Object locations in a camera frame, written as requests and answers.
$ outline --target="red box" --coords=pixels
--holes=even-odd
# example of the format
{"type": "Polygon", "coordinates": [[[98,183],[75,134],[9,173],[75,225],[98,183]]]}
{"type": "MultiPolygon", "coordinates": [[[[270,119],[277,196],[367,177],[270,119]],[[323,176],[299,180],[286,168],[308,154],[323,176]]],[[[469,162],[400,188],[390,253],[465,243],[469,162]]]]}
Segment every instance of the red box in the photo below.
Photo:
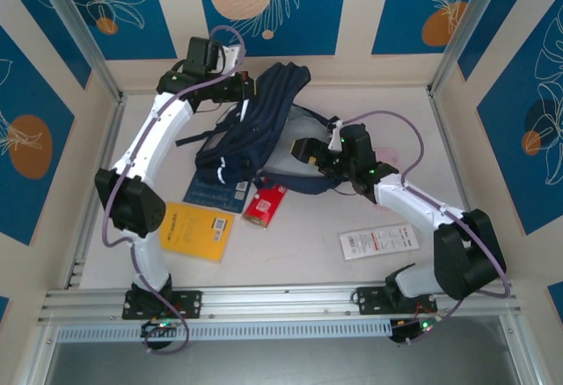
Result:
{"type": "Polygon", "coordinates": [[[281,185],[270,186],[266,180],[265,187],[256,192],[243,218],[265,229],[270,221],[272,221],[275,211],[277,211],[278,206],[280,206],[287,190],[288,189],[281,185]]]}

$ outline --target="white table surface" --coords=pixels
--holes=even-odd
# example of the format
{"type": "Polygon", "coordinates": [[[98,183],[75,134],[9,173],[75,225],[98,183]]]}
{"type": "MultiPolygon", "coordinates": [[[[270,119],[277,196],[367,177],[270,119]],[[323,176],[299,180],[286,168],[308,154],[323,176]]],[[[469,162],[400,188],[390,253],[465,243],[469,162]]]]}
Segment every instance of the white table surface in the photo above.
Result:
{"type": "MultiPolygon", "coordinates": [[[[153,95],[129,97],[113,161],[125,152],[142,125],[153,95]]],[[[409,180],[437,199],[461,207],[450,164],[438,133],[424,88],[306,87],[296,99],[327,117],[343,120],[374,109],[399,112],[420,130],[426,146],[421,164],[409,180]]],[[[202,110],[213,108],[204,103],[202,110]]],[[[179,134],[186,137],[213,126],[222,113],[196,114],[179,134]]],[[[364,120],[374,148],[397,150],[399,168],[405,169],[418,155],[418,142],[410,128],[389,116],[364,120]]],[[[194,157],[201,143],[173,147],[157,175],[156,191],[168,202],[181,202],[194,174],[194,157]]],[[[353,192],[350,185],[339,190],[353,192]]],[[[250,202],[252,190],[247,203],[250,202]]],[[[101,242],[101,209],[91,238],[81,288],[130,287],[133,268],[126,245],[106,249],[101,242]]],[[[237,214],[220,263],[165,252],[174,286],[213,287],[243,285],[315,284],[383,280],[412,262],[430,260],[432,236],[417,231],[420,249],[346,261],[338,234],[397,224],[405,220],[391,210],[372,205],[360,196],[334,191],[319,196],[288,192],[267,230],[237,214]]],[[[110,228],[111,239],[119,232],[110,228]]]]}

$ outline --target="navy blue backpack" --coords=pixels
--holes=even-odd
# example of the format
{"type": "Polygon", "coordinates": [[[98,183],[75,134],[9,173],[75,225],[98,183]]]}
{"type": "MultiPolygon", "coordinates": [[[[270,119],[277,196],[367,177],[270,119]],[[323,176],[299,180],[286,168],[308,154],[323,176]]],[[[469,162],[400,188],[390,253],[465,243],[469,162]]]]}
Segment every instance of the navy blue backpack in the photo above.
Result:
{"type": "Polygon", "coordinates": [[[277,62],[258,77],[259,93],[247,106],[243,102],[234,105],[217,121],[214,130],[176,141],[176,144],[181,146],[206,139],[196,155],[195,165],[200,179],[210,184],[252,181],[260,187],[261,179],[269,178],[289,190],[307,194],[337,187],[342,180],[325,177],[315,167],[289,154],[293,140],[302,137],[317,137],[328,142],[329,120],[293,104],[297,93],[310,80],[311,73],[306,67],[277,62]],[[291,126],[298,126],[297,130],[292,128],[293,133],[284,130],[286,124],[290,125],[289,120],[295,122],[291,126]],[[280,149],[278,145],[282,144],[284,147],[280,149]]]}

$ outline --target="barcode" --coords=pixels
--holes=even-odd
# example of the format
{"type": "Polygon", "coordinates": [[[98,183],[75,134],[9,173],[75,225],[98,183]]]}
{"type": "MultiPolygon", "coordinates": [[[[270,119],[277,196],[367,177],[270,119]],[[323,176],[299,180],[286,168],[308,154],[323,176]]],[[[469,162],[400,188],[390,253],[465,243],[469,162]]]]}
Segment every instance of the barcode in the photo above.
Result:
{"type": "Polygon", "coordinates": [[[215,218],[215,221],[213,222],[213,229],[218,229],[219,231],[223,231],[225,229],[226,224],[227,224],[227,220],[222,220],[221,218],[215,218]]]}
{"type": "Polygon", "coordinates": [[[241,181],[240,183],[237,183],[237,190],[239,192],[246,192],[246,187],[248,187],[247,181],[241,181]]]}
{"type": "Polygon", "coordinates": [[[258,202],[258,205],[256,205],[256,210],[260,211],[260,212],[267,212],[267,210],[271,206],[272,206],[272,204],[270,202],[268,202],[267,200],[261,199],[260,202],[258,202]]]}

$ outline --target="purple cable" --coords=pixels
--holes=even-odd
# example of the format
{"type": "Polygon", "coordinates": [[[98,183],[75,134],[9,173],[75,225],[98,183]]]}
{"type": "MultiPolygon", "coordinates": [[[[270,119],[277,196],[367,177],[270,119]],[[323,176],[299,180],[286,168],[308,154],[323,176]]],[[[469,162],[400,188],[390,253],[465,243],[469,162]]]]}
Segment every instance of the purple cable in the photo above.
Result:
{"type": "MultiPolygon", "coordinates": [[[[420,161],[422,161],[422,158],[424,157],[424,152],[425,152],[424,141],[422,140],[422,135],[420,134],[418,128],[416,128],[416,126],[407,117],[405,117],[404,115],[401,115],[399,113],[395,113],[394,111],[375,110],[375,111],[370,111],[368,113],[354,117],[351,120],[344,121],[343,124],[344,125],[351,124],[351,123],[354,123],[358,120],[365,119],[366,117],[369,117],[370,115],[378,115],[378,114],[386,114],[386,115],[390,115],[390,116],[393,116],[393,117],[396,117],[398,119],[403,120],[414,131],[414,134],[416,134],[416,137],[417,137],[417,139],[419,141],[419,145],[420,145],[420,153],[419,153],[418,158],[416,158],[416,161],[414,161],[414,163],[409,165],[409,167],[405,171],[403,171],[403,173],[401,174],[401,184],[405,187],[406,190],[408,190],[413,195],[417,196],[419,199],[422,199],[425,202],[427,202],[431,207],[434,207],[435,209],[441,210],[442,206],[440,204],[438,204],[434,200],[430,199],[429,197],[425,196],[424,194],[418,192],[417,190],[414,190],[412,187],[410,187],[408,184],[406,184],[406,175],[409,172],[411,172],[420,163],[420,161]]],[[[507,278],[506,273],[504,273],[504,271],[502,271],[501,264],[499,264],[499,262],[496,260],[493,253],[491,253],[491,251],[486,247],[486,245],[483,243],[483,241],[469,228],[469,226],[467,224],[465,224],[465,222],[461,221],[459,218],[457,218],[454,214],[452,214],[448,210],[446,210],[444,213],[478,245],[478,247],[481,249],[481,251],[483,251],[483,253],[485,253],[485,256],[488,257],[489,261],[491,262],[491,264],[494,267],[494,270],[498,273],[499,277],[501,278],[502,285],[504,286],[504,293],[494,293],[494,292],[486,291],[486,290],[477,290],[476,293],[488,295],[488,296],[491,296],[491,297],[497,297],[497,298],[501,298],[501,299],[508,298],[510,296],[510,284],[508,282],[508,278],[507,278]]],[[[458,301],[456,303],[456,305],[446,315],[444,315],[442,320],[447,319],[448,317],[452,316],[454,314],[454,312],[457,309],[459,309],[462,301],[463,300],[458,301]]],[[[417,338],[410,340],[410,343],[418,341],[420,338],[425,337],[426,335],[427,334],[421,334],[417,338]]]]}
{"type": "MultiPolygon", "coordinates": [[[[213,36],[215,35],[215,33],[217,31],[220,31],[220,30],[225,30],[225,31],[229,31],[229,32],[233,33],[237,37],[238,42],[240,44],[238,60],[235,63],[234,67],[231,70],[229,70],[227,73],[221,74],[219,77],[216,77],[215,79],[208,80],[207,82],[203,82],[201,84],[195,84],[193,86],[185,88],[184,90],[178,92],[176,95],[174,95],[173,97],[168,99],[165,102],[165,104],[160,107],[160,109],[157,111],[157,117],[153,118],[149,122],[147,127],[143,130],[143,133],[141,134],[139,141],[137,142],[137,144],[133,148],[133,151],[131,152],[131,155],[129,157],[129,162],[125,165],[123,172],[120,174],[119,178],[115,182],[115,186],[113,187],[113,189],[112,189],[112,191],[109,195],[109,199],[107,200],[107,204],[106,204],[106,209],[104,211],[104,220],[103,220],[103,225],[102,225],[102,242],[105,245],[105,247],[110,247],[110,248],[115,247],[116,245],[118,245],[120,243],[131,244],[131,262],[133,264],[133,268],[135,269],[136,274],[139,276],[139,280],[141,280],[141,282],[147,287],[147,289],[151,293],[153,293],[155,295],[155,297],[157,297],[180,320],[180,322],[182,323],[182,326],[186,329],[186,339],[184,340],[184,342],[182,343],[182,345],[180,347],[178,347],[174,350],[170,350],[170,351],[162,351],[162,350],[161,351],[152,351],[151,350],[152,354],[169,355],[169,354],[174,354],[176,352],[180,352],[180,351],[184,350],[187,346],[188,341],[189,341],[189,328],[187,326],[186,319],[184,319],[184,317],[176,310],[176,308],[174,308],[174,306],[172,306],[162,295],[160,295],[160,293],[154,287],[152,287],[149,284],[147,279],[144,278],[144,275],[141,273],[141,269],[140,269],[140,267],[137,263],[136,254],[135,254],[135,243],[133,242],[133,240],[130,239],[129,237],[123,237],[123,238],[120,238],[119,240],[116,240],[112,243],[109,242],[108,237],[107,237],[107,230],[108,230],[108,226],[109,226],[109,216],[110,216],[110,213],[112,211],[113,203],[115,202],[115,197],[117,196],[117,192],[119,191],[121,185],[123,184],[123,181],[125,181],[125,177],[127,176],[129,170],[131,169],[131,167],[133,167],[135,165],[135,158],[136,158],[137,154],[139,153],[141,146],[144,144],[145,140],[149,136],[150,130],[155,126],[155,124],[157,124],[158,118],[166,111],[166,109],[174,101],[176,101],[176,99],[184,96],[187,93],[197,91],[198,89],[205,88],[205,87],[211,86],[212,84],[218,84],[219,82],[222,82],[224,79],[228,78],[230,75],[235,73],[235,71],[242,64],[242,62],[245,58],[245,54],[246,54],[245,41],[243,40],[243,37],[240,35],[240,33],[236,29],[234,29],[230,26],[226,26],[226,25],[219,25],[219,26],[214,27],[211,30],[211,32],[209,33],[209,38],[212,39],[213,36]]],[[[149,333],[149,334],[147,334],[147,336],[144,339],[144,345],[149,350],[150,350],[150,348],[149,348],[149,341],[148,340],[149,340],[150,336],[151,336],[151,334],[149,333]]]]}

